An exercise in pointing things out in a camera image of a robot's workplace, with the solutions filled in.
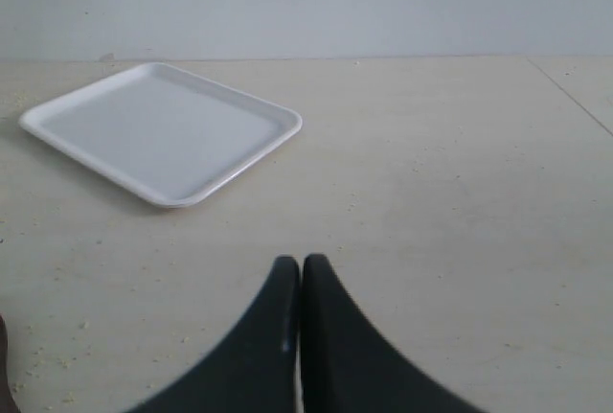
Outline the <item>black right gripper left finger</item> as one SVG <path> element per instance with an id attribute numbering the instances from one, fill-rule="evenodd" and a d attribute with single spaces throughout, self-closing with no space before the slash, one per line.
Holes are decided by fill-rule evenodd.
<path id="1" fill-rule="evenodd" d="M 191 370 L 134 412 L 294 412 L 300 267 L 272 264 L 232 330 Z"/>

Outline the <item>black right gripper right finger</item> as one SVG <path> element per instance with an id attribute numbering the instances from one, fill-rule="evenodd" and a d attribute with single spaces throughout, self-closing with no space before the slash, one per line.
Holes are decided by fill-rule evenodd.
<path id="1" fill-rule="evenodd" d="M 323 254 L 303 267 L 306 412 L 478 412 L 406 359 L 362 313 Z"/>

